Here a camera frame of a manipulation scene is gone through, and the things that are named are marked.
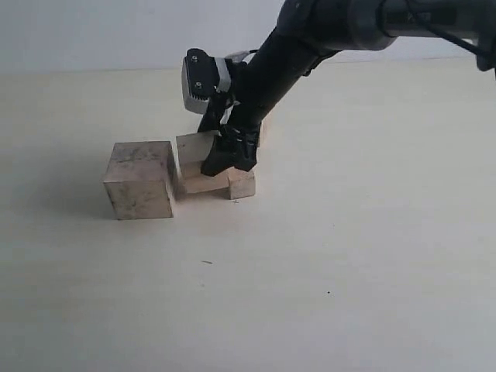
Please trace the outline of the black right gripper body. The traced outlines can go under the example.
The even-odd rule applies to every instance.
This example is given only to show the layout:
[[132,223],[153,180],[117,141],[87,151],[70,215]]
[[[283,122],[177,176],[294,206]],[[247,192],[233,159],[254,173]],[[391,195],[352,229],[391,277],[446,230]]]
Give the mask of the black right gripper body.
[[228,60],[232,78],[228,93],[210,98],[202,115],[200,133],[219,130],[225,111],[238,105],[231,124],[236,127],[258,127],[295,82],[310,69],[308,57],[254,57],[250,62]]

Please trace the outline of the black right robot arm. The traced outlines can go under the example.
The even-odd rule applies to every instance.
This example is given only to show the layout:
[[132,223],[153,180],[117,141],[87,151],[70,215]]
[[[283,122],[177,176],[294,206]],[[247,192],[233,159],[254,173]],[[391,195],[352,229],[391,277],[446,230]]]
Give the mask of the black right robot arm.
[[252,170],[262,121],[300,78],[338,53],[384,50],[400,37],[445,40],[472,53],[479,70],[494,70],[495,3],[286,1],[255,50],[223,58],[189,50],[184,80],[208,101],[198,128],[215,131],[201,172]]

